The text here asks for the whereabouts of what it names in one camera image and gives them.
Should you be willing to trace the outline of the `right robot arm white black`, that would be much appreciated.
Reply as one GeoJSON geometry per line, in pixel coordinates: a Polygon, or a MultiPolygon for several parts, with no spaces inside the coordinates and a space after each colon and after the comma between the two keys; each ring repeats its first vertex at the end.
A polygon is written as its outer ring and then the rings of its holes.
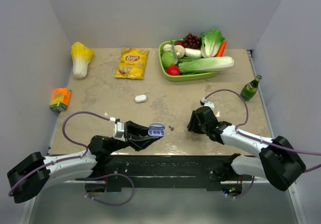
{"type": "Polygon", "coordinates": [[[223,168],[224,176],[229,180],[251,175],[265,178],[276,189],[286,191],[306,170],[306,165],[286,138],[271,139],[238,130],[229,122],[218,121],[208,106],[192,112],[188,130],[251,155],[240,155],[223,168]]]}

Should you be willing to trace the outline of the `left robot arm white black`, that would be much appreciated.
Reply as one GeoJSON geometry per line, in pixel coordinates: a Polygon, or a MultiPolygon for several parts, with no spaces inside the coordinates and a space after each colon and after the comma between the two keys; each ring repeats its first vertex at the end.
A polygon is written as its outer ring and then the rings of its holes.
{"type": "Polygon", "coordinates": [[[85,151],[62,156],[31,153],[7,173],[11,187],[9,196],[15,203],[23,203],[37,196],[41,190],[61,182],[98,180],[103,176],[103,167],[111,160],[112,153],[127,147],[142,151],[164,136],[162,124],[144,127],[132,121],[116,121],[112,137],[92,137],[85,151]]]}

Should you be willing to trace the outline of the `purple earbud charging case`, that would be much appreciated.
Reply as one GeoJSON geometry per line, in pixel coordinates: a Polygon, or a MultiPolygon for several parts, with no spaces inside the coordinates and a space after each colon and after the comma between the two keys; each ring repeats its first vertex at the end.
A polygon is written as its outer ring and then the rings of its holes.
{"type": "Polygon", "coordinates": [[[165,135],[165,126],[162,124],[151,124],[148,127],[148,135],[151,137],[163,137],[165,135]]]}

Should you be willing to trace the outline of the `white earbud charging case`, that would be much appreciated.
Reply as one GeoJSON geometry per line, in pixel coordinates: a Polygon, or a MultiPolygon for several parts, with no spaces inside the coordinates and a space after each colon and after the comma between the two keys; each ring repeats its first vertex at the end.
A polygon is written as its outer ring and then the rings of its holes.
{"type": "Polygon", "coordinates": [[[136,103],[145,102],[145,101],[147,101],[147,96],[145,94],[137,95],[137,96],[135,96],[134,101],[136,103]]]}

